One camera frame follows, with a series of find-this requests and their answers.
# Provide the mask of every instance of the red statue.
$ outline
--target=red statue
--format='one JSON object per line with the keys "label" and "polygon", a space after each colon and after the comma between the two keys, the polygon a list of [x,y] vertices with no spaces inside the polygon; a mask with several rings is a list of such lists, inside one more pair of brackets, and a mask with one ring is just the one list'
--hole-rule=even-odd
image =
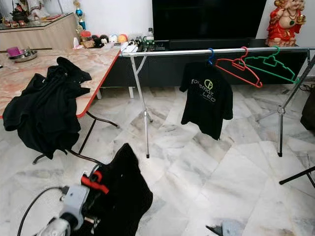
{"label": "red statue", "polygon": [[295,33],[300,33],[301,26],[306,22],[301,13],[305,7],[304,0],[277,0],[275,5],[277,9],[270,14],[266,44],[269,47],[294,47]]}

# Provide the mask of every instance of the red table edge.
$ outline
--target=red table edge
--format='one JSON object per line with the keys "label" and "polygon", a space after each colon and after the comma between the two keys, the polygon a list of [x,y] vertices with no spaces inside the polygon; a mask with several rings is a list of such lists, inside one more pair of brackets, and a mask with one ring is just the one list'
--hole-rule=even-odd
{"label": "red table edge", "polygon": [[110,67],[108,68],[107,72],[105,73],[105,75],[104,75],[102,81],[99,83],[97,89],[95,90],[93,96],[92,96],[91,99],[89,100],[89,103],[87,104],[87,106],[86,106],[86,108],[84,109],[84,111],[83,111],[81,114],[78,114],[78,115],[77,115],[78,118],[81,118],[82,116],[84,116],[85,113],[86,113],[86,112],[88,111],[88,109],[90,108],[90,105],[92,104],[92,102],[93,102],[93,100],[94,100],[94,98],[95,98],[97,92],[99,91],[99,88],[100,88],[100,87],[102,86],[102,84],[104,83],[104,81],[105,81],[105,79],[106,79],[108,73],[110,72],[110,70],[112,69],[113,65],[115,64],[115,62],[116,62],[116,60],[117,60],[119,54],[120,54],[120,51],[118,51],[117,55],[115,56],[115,59],[113,60],[113,62],[112,62],[112,64],[110,65]]}

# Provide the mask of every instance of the metal bowl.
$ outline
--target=metal bowl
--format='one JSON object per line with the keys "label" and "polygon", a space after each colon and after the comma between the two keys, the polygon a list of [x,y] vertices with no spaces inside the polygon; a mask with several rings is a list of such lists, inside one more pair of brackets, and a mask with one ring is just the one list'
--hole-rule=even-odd
{"label": "metal bowl", "polygon": [[37,57],[37,51],[35,50],[30,50],[30,49],[23,49],[21,50],[21,54],[13,56],[13,57],[9,57],[10,60],[14,61],[14,62],[25,62],[28,60],[32,60],[35,57]]}

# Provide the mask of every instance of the television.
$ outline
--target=television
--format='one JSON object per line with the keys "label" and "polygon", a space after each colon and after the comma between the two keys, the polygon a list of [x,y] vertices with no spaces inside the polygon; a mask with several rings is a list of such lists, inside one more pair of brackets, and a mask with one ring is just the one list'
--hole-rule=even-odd
{"label": "television", "polygon": [[155,40],[255,38],[266,0],[153,0]]}

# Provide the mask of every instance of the marble floor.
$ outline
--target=marble floor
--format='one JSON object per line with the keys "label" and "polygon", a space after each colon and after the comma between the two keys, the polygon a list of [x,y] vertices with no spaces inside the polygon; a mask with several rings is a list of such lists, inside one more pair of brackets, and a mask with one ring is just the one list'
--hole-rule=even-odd
{"label": "marble floor", "polygon": [[[282,103],[292,86],[256,89],[233,86],[234,119],[224,121],[214,141],[196,125],[181,125],[186,94],[178,88],[144,88],[149,112],[151,158],[145,158],[144,128],[138,94],[108,88],[91,113],[120,125],[97,122],[84,155],[108,163],[123,143],[130,143],[154,201],[142,217],[137,236],[214,236],[205,225],[237,221],[243,236],[315,236],[315,189],[307,177],[280,186],[279,180],[315,165],[315,136],[299,122],[308,97],[298,91],[284,118],[283,158],[277,156],[278,117],[255,122]],[[54,159],[38,155],[5,132],[0,121],[0,236],[15,236],[22,215],[44,188],[80,182],[93,163],[57,151]],[[92,119],[80,119],[78,150]],[[61,209],[60,193],[51,191],[30,211],[23,235],[33,235]]]}

